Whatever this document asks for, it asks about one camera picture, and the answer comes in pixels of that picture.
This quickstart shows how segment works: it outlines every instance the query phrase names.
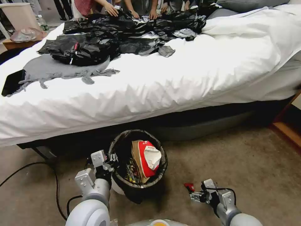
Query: black garbage bag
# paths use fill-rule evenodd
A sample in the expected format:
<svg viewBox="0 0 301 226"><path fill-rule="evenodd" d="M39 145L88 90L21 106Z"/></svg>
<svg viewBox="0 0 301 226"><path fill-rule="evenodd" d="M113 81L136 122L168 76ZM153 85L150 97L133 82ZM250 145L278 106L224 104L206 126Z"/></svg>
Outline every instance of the black garbage bag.
<svg viewBox="0 0 301 226"><path fill-rule="evenodd" d="M81 19L78 22L66 22L63 33L74 34L101 30L110 33L119 40L125 40L130 36L141 36L150 31L158 35L172 36L174 31L184 28L190 28L199 34L206 24L206 16L199 15L197 8L183 12L168 11L156 20L149 20L147 17L136 19L121 10L118 12L118 17L92 14L87 19Z"/></svg>
<svg viewBox="0 0 301 226"><path fill-rule="evenodd" d="M215 10L219 9L219 6L214 4L216 0L204 0L200 1L198 5L198 14L210 16Z"/></svg>
<svg viewBox="0 0 301 226"><path fill-rule="evenodd" d="M159 47L164 45L165 41L160 38L128 38L120 43L121 53L134 53L140 56L158 52Z"/></svg>
<svg viewBox="0 0 301 226"><path fill-rule="evenodd" d="M65 50L64 52L51 53L55 60L64 64L77 66L97 65L104 62L108 56L114 59L120 55L120 45L117 39L103 39L97 43L79 44L78 48Z"/></svg>
<svg viewBox="0 0 301 226"><path fill-rule="evenodd" d="M65 23L64 33L89 32L81 35L58 36L55 41L46 41L39 53L50 53L51 56L65 64L77 66L96 65L110 60L121 53L148 55L158 52L167 41L176 38L193 40L206 23L206 17L198 15L197 9L184 12L168 12L156 20L147 17L135 19L119 10L118 17L93 14L87 19ZM191 35L174 35L174 32L188 29ZM158 39L135 39L153 31L160 35ZM170 47L160 49L165 57L171 56L175 50Z"/></svg>
<svg viewBox="0 0 301 226"><path fill-rule="evenodd" d="M156 174L149 178L146 183L133 183L124 179L126 175L126 165L131 158L132 141L144 140L151 142L156 149L161 151L162 157ZM108 155L116 154L118 157L118 167L112 174L113 180L124 191L125 196L134 203L140 204L144 199L162 193L163 175L167 169L167 154L161 142L153 135L144 130L126 130L119 134L110 145Z"/></svg>
<svg viewBox="0 0 301 226"><path fill-rule="evenodd" d="M108 39L106 32L82 35L62 35L56 40L47 40L39 53L50 53L52 58L64 64L77 66L97 65L108 56L114 59L120 55L117 39Z"/></svg>

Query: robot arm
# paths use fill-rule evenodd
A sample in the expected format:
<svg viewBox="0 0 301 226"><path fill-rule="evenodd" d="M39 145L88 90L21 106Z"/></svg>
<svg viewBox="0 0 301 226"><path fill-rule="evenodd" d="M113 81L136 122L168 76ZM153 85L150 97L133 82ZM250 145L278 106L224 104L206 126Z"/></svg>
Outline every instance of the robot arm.
<svg viewBox="0 0 301 226"><path fill-rule="evenodd" d="M94 171L88 168L77 173L75 182L82 191L82 202L70 213L66 226L109 226L108 211L111 173L104 151L91 154Z"/></svg>
<svg viewBox="0 0 301 226"><path fill-rule="evenodd" d="M209 204L223 226L262 226L255 217L241 213L236 207L236 195L232 189L217 188L212 179L202 181L200 192L195 192L193 184L184 185L190 199Z"/></svg>
<svg viewBox="0 0 301 226"><path fill-rule="evenodd" d="M106 158L104 151L91 154L94 171L88 168L77 173L75 181L82 191L83 201L70 213L66 226L109 226L110 217L108 211L111 173L116 156ZM190 198L194 201L209 204L220 218L223 226L262 226L255 217L241 213L236 207L236 196L232 189L217 188L212 179L202 182L200 192L194 190L193 184L185 184ZM169 225L181 225L169 221ZM147 223L137 222L133 225L145 226Z"/></svg>

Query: gray scarf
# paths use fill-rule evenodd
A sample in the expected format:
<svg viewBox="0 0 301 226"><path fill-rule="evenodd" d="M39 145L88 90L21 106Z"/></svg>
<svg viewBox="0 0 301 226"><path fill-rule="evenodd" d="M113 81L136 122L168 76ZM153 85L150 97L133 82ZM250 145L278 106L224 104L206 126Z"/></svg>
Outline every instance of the gray scarf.
<svg viewBox="0 0 301 226"><path fill-rule="evenodd" d="M63 64L54 60L50 54L43 54L35 59L32 59L25 65L23 68L26 73L25 79L19 82L19 84L22 84L22 86L15 93L25 90L26 86L35 81L39 81L41 87L43 89L47 89L47 86L44 84L44 82L54 78L70 79L81 77L84 83L94 84L94 81L91 79L91 77L111 76L119 72L118 70L114 69L105 70L109 63L110 57L108 57L108 59L102 64L79 67L75 65Z"/></svg>

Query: wooden nightstand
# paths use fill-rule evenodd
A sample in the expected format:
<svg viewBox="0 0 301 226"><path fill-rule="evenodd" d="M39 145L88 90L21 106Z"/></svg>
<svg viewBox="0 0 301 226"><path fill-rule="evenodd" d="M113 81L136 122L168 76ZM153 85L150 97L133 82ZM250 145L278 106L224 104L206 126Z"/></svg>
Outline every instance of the wooden nightstand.
<svg viewBox="0 0 301 226"><path fill-rule="evenodd" d="M272 128L301 148L301 90L276 116Z"/></svg>
<svg viewBox="0 0 301 226"><path fill-rule="evenodd" d="M39 38L39 39L35 39L33 41L29 41L29 42L13 42L10 39L5 39L2 43L5 46L5 48L7 50L10 49L15 49L15 48L29 48L32 47L33 45L37 44L38 42L40 42L43 38Z"/></svg>

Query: gray pillow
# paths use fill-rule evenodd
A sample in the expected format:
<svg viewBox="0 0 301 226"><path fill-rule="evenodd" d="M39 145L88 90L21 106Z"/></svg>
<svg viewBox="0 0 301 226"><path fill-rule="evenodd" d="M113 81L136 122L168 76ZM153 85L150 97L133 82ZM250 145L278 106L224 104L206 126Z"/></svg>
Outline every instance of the gray pillow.
<svg viewBox="0 0 301 226"><path fill-rule="evenodd" d="M215 10L210 16L208 16L207 19L213 19L215 17L223 17L223 16L232 16L238 14L237 12L234 12L229 9L220 8Z"/></svg>
<svg viewBox="0 0 301 226"><path fill-rule="evenodd" d="M274 7L288 2L289 0L217 0L216 3L223 8L245 13L265 6Z"/></svg>

